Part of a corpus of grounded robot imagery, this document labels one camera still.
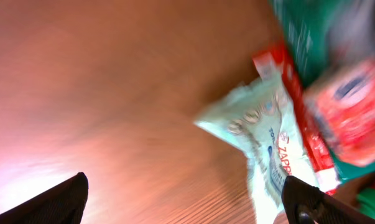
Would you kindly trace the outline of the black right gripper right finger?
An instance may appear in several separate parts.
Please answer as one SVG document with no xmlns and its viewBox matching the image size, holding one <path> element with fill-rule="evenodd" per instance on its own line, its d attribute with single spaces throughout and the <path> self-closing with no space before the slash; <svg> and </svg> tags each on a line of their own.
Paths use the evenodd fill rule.
<svg viewBox="0 0 375 224">
<path fill-rule="evenodd" d="M 281 198 L 290 224 L 375 224 L 375 219 L 291 175 Z"/>
</svg>

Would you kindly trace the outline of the red white stick packet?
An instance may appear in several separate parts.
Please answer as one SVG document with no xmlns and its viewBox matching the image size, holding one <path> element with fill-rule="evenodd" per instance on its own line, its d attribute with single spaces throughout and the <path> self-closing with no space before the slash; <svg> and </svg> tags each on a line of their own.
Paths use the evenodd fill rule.
<svg viewBox="0 0 375 224">
<path fill-rule="evenodd" d="M 303 102 L 303 88 L 295 64 L 284 43 L 274 44 L 252 56 L 252 62 L 261 78 L 270 77 L 270 71 L 280 72 L 286 90 L 294 102 L 294 112 L 297 118 L 303 144 L 308 151 L 320 190 L 328 195 L 334 195 L 340 180 L 335 170 L 331 155 L 320 136 L 314 119 L 309 114 Z"/>
</svg>

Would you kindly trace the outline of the teal white small packet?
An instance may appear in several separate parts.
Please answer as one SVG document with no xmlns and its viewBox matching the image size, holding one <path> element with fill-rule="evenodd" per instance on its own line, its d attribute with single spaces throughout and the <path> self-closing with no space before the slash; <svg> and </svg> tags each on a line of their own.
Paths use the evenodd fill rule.
<svg viewBox="0 0 375 224">
<path fill-rule="evenodd" d="M 210 105 L 195 125 L 245 155 L 257 223 L 273 223 L 283 212 L 281 194 L 287 176 L 318 186 L 294 103 L 278 75 L 235 88 Z"/>
</svg>

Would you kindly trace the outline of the green 3M glove package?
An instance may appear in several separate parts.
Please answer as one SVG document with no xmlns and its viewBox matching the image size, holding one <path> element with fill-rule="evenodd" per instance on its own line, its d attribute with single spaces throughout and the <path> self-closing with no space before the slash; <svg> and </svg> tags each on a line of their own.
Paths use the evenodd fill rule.
<svg viewBox="0 0 375 224">
<path fill-rule="evenodd" d="M 303 95 L 324 73 L 375 58 L 375 0 L 286 0 L 272 1 L 271 6 L 292 53 Z M 375 161 L 354 166 L 339 160 L 324 143 L 343 182 L 375 171 Z"/>
</svg>

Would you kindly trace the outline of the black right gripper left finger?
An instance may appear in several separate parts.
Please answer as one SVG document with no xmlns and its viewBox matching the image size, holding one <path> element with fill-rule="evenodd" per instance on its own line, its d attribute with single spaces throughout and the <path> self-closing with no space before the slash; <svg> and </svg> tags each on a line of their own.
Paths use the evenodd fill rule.
<svg viewBox="0 0 375 224">
<path fill-rule="evenodd" d="M 80 224 L 88 200 L 82 172 L 0 214 L 0 224 Z"/>
</svg>

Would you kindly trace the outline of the red white tissue pack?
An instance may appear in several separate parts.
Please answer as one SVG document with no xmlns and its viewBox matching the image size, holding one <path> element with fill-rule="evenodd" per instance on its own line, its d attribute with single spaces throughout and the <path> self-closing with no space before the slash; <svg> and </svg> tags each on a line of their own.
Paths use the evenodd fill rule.
<svg viewBox="0 0 375 224">
<path fill-rule="evenodd" d="M 375 58 L 324 73 L 303 98 L 339 160 L 359 167 L 375 161 Z"/>
</svg>

